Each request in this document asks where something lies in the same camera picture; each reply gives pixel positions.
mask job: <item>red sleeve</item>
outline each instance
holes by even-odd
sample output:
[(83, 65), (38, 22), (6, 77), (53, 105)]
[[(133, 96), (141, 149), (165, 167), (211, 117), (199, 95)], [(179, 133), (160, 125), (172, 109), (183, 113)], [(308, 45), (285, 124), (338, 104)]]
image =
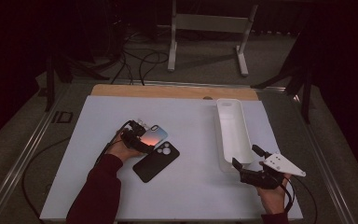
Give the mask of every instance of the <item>red sleeve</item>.
[(274, 215), (261, 215), (264, 224), (289, 224), (287, 213), (279, 213)]
[(121, 182), (117, 171), (123, 162), (106, 154), (90, 172), (66, 217), (67, 224), (112, 224), (120, 200)]

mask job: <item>table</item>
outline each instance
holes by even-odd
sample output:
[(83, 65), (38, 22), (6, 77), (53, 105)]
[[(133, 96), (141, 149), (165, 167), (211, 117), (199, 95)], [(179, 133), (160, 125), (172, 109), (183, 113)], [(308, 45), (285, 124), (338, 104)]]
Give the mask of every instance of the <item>table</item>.
[[(255, 91), (251, 89), (95, 86), (83, 107), (41, 218), (52, 220), (66, 217), (67, 210), (84, 184), (94, 158), (98, 156), (105, 144), (101, 139), (111, 138), (112, 131), (117, 128), (111, 125), (113, 122), (107, 122), (108, 118), (124, 118), (125, 116), (132, 118), (140, 114), (138, 110), (132, 108), (143, 109), (142, 119), (146, 123), (156, 120), (153, 113), (157, 109), (160, 113), (158, 124), (162, 125), (169, 133), (170, 136), (167, 140), (178, 148), (181, 155), (147, 184), (143, 183), (131, 170), (133, 164), (141, 158), (127, 161), (124, 164), (117, 173), (122, 181), (122, 195), (117, 220), (245, 220), (259, 218), (264, 209), (255, 188), (242, 184), (237, 173), (223, 173), (219, 169), (217, 146), (213, 138), (215, 135), (214, 124), (213, 121), (211, 122), (211, 118), (213, 120), (211, 109), (215, 102), (200, 100), (205, 96), (214, 99), (237, 96), (236, 98), (240, 98), (240, 100), (248, 100), (243, 105), (248, 114), (259, 115), (264, 111), (261, 102), (257, 101)], [(124, 109), (115, 109), (115, 105), (120, 105)], [(167, 113), (183, 108), (183, 106), (187, 106), (187, 108), (181, 110), (180, 115)], [(192, 113), (202, 114), (202, 116), (192, 118)], [(266, 122), (266, 125), (261, 126), (266, 126), (267, 129), (250, 128), (256, 130), (249, 133), (251, 141), (264, 148), (279, 150), (267, 119), (251, 119), (247, 124), (257, 126), (260, 122)], [(191, 126), (191, 130), (185, 129), (186, 132), (182, 132), (184, 127), (189, 126)], [(95, 127), (98, 127), (98, 134), (95, 134)], [(263, 136), (253, 136), (260, 132), (262, 134), (259, 135)], [(90, 134), (92, 134), (92, 138), (85, 138)], [(268, 140), (268, 135), (272, 135), (272, 139)], [(252, 165), (254, 169), (261, 168), (257, 165), (257, 161)], [(72, 171), (70, 175), (62, 176), (62, 170)], [(302, 218), (297, 202), (290, 211), (289, 217)]]
[(241, 44), (236, 47), (238, 63), (241, 75), (247, 77), (248, 68), (246, 66), (243, 51), (251, 32), (252, 24), (257, 11), (257, 4), (252, 6), (248, 18), (237, 17), (218, 17), (206, 15), (181, 14), (176, 12), (176, 0), (172, 0), (172, 26), (171, 26), (171, 46), (168, 59), (168, 71), (173, 72), (176, 61), (176, 30), (198, 30), (198, 31), (219, 31), (243, 34)]

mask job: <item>metal stand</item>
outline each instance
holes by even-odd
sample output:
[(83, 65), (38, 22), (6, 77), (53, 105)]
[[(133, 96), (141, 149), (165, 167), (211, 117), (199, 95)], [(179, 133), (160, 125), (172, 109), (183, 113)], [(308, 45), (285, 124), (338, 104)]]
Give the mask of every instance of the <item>metal stand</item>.
[(217, 31), (243, 34), (241, 45), (236, 47), (236, 52), (238, 56), (238, 63), (240, 64), (241, 75), (247, 77), (249, 74), (245, 57), (243, 56), (243, 51), (251, 32), (257, 7), (258, 5), (252, 6), (251, 13), (248, 18), (191, 15), (176, 13), (176, 0), (172, 0), (172, 37), (170, 55), (168, 59), (168, 71), (173, 72), (175, 70), (177, 47), (177, 42), (175, 40), (176, 29)]

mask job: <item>blue phone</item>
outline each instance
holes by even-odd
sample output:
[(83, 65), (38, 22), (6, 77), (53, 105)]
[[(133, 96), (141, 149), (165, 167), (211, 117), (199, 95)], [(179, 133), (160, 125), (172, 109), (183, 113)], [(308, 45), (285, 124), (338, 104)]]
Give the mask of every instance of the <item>blue phone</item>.
[(157, 146), (162, 142), (165, 138), (168, 137), (167, 132), (165, 132), (158, 125), (154, 125), (150, 129), (148, 129), (144, 135), (141, 136), (141, 142), (149, 145), (149, 146)]

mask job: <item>black phone case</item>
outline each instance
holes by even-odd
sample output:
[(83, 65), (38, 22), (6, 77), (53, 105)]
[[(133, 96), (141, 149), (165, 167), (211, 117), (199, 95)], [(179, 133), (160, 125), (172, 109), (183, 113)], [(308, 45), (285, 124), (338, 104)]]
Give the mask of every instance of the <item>black phone case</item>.
[[(164, 148), (168, 148), (170, 153), (167, 155), (164, 154), (164, 150), (166, 150)], [(147, 183), (178, 158), (179, 154), (179, 151), (170, 142), (166, 141), (133, 165), (132, 170), (142, 179), (142, 181)]]

